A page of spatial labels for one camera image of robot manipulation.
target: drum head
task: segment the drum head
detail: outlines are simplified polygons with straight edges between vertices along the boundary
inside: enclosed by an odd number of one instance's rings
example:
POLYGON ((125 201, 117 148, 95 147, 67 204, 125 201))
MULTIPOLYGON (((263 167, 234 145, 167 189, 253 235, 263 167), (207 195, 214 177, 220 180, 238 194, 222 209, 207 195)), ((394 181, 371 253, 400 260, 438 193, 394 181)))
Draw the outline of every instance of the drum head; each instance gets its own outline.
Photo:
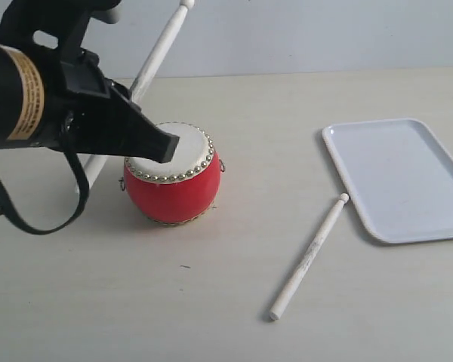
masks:
POLYGON ((173 159, 160 164, 145 158, 126 158, 126 166, 133 175, 151 183, 177 183, 200 174, 208 167, 214 148, 205 132, 184 123, 163 123, 158 128, 180 137, 173 159))

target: plastic tray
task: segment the plastic tray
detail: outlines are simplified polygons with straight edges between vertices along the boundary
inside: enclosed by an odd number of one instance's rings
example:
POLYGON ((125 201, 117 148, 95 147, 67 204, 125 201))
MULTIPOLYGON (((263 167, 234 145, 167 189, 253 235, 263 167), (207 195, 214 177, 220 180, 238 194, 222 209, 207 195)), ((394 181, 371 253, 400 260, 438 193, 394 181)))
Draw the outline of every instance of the plastic tray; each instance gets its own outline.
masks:
POLYGON ((424 123, 335 124, 322 135, 372 236, 390 244, 453 238, 453 158, 424 123))

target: white table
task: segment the white table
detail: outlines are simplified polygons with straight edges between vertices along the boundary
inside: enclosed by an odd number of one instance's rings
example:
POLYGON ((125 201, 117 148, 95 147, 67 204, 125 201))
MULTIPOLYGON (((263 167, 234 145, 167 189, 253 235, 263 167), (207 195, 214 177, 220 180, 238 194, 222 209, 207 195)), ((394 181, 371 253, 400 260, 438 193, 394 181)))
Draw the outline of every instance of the white table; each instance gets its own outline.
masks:
MULTIPOLYGON (((351 204, 283 318, 266 319, 343 191, 319 130, 415 117, 453 154, 453 69, 162 79, 147 98, 154 122, 212 136, 217 208, 153 226, 111 158, 64 231, 36 238, 0 218, 0 362, 453 361, 453 241, 379 246, 351 204)), ((61 154, 0 151, 0 175, 35 226, 75 206, 61 154)))

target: drumstick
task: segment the drumstick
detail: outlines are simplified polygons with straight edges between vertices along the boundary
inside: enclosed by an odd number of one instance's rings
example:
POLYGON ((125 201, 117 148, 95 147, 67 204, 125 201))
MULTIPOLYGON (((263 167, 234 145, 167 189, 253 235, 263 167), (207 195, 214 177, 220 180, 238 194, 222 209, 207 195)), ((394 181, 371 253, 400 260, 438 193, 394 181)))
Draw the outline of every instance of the drumstick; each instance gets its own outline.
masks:
POLYGON ((273 303, 273 306, 270 309, 270 318, 272 318, 274 321, 280 319, 280 317, 286 310, 287 305, 297 291, 301 281, 304 279, 307 270, 309 270, 312 261, 316 257, 322 244, 324 243, 329 232, 331 232, 332 227, 337 221, 337 218, 341 214, 342 208, 348 201, 349 195, 342 194, 335 205, 332 207, 331 211, 329 211, 329 214, 326 216, 324 223, 321 225, 314 240, 307 248, 307 252, 305 253, 302 261, 295 269, 294 274, 290 277, 287 284, 283 287, 282 292, 277 297, 275 303, 273 303))
MULTIPOLYGON (((180 32, 188 11, 193 6, 195 6, 195 0, 180 0, 180 6, 169 19, 130 88, 133 102, 138 103, 148 90, 159 67, 165 60, 166 54, 180 32)), ((85 163, 84 172, 88 178, 90 188, 99 177, 99 173, 104 168, 108 158, 109 156, 107 155, 91 155, 85 163)), ((78 186, 75 187, 75 192, 79 193, 78 186)))

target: black cable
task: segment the black cable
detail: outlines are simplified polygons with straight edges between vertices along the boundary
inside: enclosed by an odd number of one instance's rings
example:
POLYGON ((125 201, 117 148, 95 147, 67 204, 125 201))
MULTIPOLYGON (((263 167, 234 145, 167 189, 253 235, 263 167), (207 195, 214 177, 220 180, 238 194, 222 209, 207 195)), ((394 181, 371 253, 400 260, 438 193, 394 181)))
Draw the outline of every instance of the black cable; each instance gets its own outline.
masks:
POLYGON ((62 128, 60 130, 59 143, 79 186, 79 203, 77 205, 77 208, 75 209, 74 214, 67 221, 65 221, 64 224, 49 230, 38 230, 30 226, 22 219, 20 214, 15 209, 15 206, 7 193, 7 190, 0 180, 0 215, 4 215, 13 225, 24 232, 28 232, 29 234, 47 235, 52 234, 53 232, 58 232, 59 230, 65 228, 82 214, 89 198, 89 182, 85 175, 84 169, 82 168, 79 157, 72 149, 72 143, 69 140, 65 124, 62 124, 62 128))

